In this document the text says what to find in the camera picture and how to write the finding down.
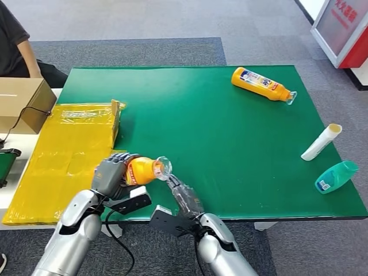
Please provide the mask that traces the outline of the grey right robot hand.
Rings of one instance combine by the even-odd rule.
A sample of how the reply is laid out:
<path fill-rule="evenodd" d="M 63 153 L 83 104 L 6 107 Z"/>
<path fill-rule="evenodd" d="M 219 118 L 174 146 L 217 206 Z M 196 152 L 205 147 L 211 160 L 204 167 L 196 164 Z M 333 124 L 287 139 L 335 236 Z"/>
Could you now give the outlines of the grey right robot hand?
<path fill-rule="evenodd" d="M 204 212 L 202 203 L 192 187 L 182 182 L 173 174 L 170 174 L 166 182 L 178 203 L 182 217 L 194 219 Z"/>

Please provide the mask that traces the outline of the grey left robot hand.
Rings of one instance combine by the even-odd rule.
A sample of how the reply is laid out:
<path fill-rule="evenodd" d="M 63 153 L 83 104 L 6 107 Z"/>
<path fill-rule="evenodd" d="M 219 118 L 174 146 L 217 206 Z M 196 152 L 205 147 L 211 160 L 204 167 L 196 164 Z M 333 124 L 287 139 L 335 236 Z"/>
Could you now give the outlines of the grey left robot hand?
<path fill-rule="evenodd" d="M 137 187 L 129 185 L 126 173 L 128 163 L 139 154 L 114 153 L 97 166 L 91 183 L 91 190 L 112 200 L 121 200 Z"/>

